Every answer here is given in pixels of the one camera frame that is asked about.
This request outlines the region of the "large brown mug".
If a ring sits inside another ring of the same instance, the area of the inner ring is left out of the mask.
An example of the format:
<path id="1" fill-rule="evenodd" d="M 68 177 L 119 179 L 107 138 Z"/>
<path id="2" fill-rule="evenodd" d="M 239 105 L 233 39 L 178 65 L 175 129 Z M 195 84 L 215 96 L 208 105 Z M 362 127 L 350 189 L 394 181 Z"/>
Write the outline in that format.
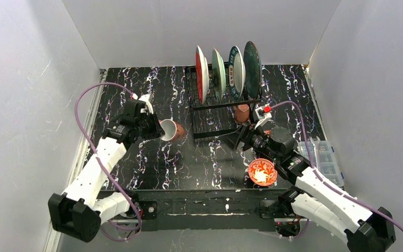
<path id="1" fill-rule="evenodd" d="M 164 135 L 160 137 L 160 139 L 163 141 L 177 141 L 183 138 L 186 133 L 186 131 L 180 124 L 171 119 L 160 120 L 159 123 L 164 131 Z"/>

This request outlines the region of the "dark blue glazed plate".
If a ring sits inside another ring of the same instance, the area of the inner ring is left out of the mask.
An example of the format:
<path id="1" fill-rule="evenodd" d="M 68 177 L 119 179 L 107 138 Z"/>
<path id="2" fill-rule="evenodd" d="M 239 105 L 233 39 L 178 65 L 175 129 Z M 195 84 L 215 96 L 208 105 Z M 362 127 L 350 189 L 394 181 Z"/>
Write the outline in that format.
<path id="1" fill-rule="evenodd" d="M 261 85 L 262 67 L 257 47 L 252 41 L 248 41 L 245 45 L 243 61 L 246 72 L 245 88 L 248 96 L 256 99 Z"/>

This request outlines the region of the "orange floral pattern bowl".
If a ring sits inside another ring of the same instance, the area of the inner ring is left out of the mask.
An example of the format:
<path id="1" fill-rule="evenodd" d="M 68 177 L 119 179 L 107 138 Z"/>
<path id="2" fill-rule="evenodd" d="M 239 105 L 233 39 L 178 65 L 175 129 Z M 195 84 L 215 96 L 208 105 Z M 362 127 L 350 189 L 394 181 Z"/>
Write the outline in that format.
<path id="1" fill-rule="evenodd" d="M 267 159 L 255 159 L 248 166 L 250 179 L 259 186 L 270 186 L 277 181 L 274 163 Z"/>

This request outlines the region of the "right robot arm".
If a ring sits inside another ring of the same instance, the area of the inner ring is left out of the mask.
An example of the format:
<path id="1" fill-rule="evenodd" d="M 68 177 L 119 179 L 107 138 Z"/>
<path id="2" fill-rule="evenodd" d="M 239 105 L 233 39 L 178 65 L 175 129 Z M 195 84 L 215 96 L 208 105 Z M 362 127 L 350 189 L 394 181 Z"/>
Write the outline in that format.
<path id="1" fill-rule="evenodd" d="M 396 234 L 391 213 L 383 207 L 369 210 L 313 168 L 296 150 L 297 142 L 288 129 L 274 127 L 265 134 L 262 127 L 241 125 L 219 139 L 231 150 L 243 143 L 274 165 L 279 176 L 292 187 L 279 196 L 287 214 L 303 216 L 327 229 L 350 251 L 386 251 Z"/>

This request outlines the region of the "silver wrench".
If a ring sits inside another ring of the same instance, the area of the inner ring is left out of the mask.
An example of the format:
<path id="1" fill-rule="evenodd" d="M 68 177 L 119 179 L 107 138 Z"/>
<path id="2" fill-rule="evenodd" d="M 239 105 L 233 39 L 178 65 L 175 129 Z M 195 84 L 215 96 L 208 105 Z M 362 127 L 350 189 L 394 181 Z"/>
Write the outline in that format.
<path id="1" fill-rule="evenodd" d="M 310 137 L 310 142 L 312 143 L 313 147 L 314 147 L 314 155 L 315 158 L 319 158 L 320 157 L 320 142 L 321 139 L 319 137 L 313 138 Z"/>

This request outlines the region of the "light green flower plate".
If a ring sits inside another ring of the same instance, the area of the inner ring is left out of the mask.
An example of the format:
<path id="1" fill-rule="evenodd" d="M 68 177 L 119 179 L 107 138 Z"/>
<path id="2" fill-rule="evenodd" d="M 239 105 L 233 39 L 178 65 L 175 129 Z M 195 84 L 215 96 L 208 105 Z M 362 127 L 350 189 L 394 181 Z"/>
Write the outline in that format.
<path id="1" fill-rule="evenodd" d="M 224 61 L 217 49 L 212 50 L 213 85 L 218 102 L 222 102 L 226 91 L 226 72 Z"/>

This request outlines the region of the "green rim lettered plate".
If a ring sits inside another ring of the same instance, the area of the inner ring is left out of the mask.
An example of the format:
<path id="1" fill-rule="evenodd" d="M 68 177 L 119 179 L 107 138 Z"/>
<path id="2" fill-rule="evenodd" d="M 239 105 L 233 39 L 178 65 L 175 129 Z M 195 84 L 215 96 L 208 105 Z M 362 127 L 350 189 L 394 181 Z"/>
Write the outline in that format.
<path id="1" fill-rule="evenodd" d="M 242 53 L 237 46 L 233 46 L 229 53 L 228 80 L 230 93 L 234 100 L 239 100 L 245 87 L 245 65 Z"/>

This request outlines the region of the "black wire dish rack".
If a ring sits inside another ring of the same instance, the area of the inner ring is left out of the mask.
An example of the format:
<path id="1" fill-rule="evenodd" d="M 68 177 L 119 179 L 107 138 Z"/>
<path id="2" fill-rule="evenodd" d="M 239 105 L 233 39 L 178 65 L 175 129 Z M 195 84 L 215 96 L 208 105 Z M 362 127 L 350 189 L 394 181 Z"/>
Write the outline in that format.
<path id="1" fill-rule="evenodd" d="M 193 139 L 196 143 L 209 142 L 220 135 L 235 131 L 239 124 L 234 120 L 234 107 L 247 104 L 250 107 L 250 113 L 253 113 L 256 104 L 261 102 L 262 89 L 260 87 L 256 98 L 251 98 L 247 90 L 244 90 L 242 96 L 235 100 L 230 94 L 228 85 L 226 85 L 223 99 L 218 101 L 214 91 L 211 65 L 208 65 L 209 90 L 205 103 L 201 103 L 197 88 L 196 67 L 185 67 L 184 73 L 192 118 Z"/>

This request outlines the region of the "small brown cup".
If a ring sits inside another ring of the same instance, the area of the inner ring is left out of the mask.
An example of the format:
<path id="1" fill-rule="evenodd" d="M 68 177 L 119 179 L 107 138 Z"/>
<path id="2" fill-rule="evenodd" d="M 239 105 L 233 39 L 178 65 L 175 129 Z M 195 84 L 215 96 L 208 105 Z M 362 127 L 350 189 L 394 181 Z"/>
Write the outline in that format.
<path id="1" fill-rule="evenodd" d="M 239 123 L 245 123 L 249 120 L 250 108 L 248 104 L 234 106 L 234 120 Z"/>

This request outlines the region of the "red teal floral plate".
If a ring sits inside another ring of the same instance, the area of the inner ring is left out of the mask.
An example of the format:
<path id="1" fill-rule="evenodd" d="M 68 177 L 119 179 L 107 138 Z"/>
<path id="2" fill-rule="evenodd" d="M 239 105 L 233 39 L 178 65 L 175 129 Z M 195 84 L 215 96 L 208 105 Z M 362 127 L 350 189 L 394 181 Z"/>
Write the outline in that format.
<path id="1" fill-rule="evenodd" d="M 197 91 L 201 105 L 206 102 L 209 90 L 209 72 L 206 57 L 202 49 L 197 45 L 195 51 Z"/>

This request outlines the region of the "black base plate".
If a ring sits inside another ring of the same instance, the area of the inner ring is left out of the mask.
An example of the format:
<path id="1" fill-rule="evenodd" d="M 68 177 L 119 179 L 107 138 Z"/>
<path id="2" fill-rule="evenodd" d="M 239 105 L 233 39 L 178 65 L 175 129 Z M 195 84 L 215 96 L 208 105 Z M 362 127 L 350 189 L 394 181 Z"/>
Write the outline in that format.
<path id="1" fill-rule="evenodd" d="M 302 221 L 276 206 L 284 189 L 138 190 L 134 201 L 142 213 L 142 231 L 257 229 Z"/>

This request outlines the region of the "clear plastic box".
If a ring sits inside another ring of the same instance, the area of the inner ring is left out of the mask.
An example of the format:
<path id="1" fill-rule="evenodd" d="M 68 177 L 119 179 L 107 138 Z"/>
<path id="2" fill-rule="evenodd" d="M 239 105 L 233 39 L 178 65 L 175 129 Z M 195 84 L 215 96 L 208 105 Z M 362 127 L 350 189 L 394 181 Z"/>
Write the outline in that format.
<path id="1" fill-rule="evenodd" d="M 343 175 L 338 168 L 337 161 L 334 155 L 334 151 L 328 141 L 320 142 L 320 157 L 317 159 L 314 155 L 314 147 L 312 143 L 309 141 L 307 143 L 310 154 L 313 158 L 313 163 L 316 165 L 317 169 L 332 183 L 336 186 L 343 188 L 344 187 L 344 179 Z"/>

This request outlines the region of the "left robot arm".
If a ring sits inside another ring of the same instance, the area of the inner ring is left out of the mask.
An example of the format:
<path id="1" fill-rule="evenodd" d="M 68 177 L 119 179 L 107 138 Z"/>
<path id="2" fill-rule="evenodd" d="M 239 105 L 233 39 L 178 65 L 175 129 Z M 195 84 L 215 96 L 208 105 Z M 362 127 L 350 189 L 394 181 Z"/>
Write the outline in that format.
<path id="1" fill-rule="evenodd" d="M 129 99 L 124 112 L 105 129 L 95 153 L 77 178 L 62 192 L 48 200 L 54 230 L 79 239 L 92 241 L 100 226 L 130 209 L 140 218 L 138 208 L 124 189 L 97 200 L 110 172 L 138 138 L 155 139 L 164 135 L 149 95 Z"/>

